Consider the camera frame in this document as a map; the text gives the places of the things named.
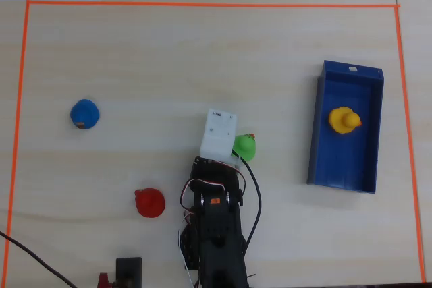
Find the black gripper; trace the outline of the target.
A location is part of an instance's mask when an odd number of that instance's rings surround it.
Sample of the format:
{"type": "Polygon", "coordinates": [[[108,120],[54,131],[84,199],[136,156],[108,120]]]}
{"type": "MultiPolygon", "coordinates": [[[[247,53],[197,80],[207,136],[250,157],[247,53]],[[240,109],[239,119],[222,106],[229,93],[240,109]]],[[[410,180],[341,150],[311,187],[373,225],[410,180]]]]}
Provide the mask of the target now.
{"type": "Polygon", "coordinates": [[[240,170],[227,163],[197,156],[192,164],[190,178],[208,183],[220,183],[235,199],[243,199],[245,176],[240,170]]]}

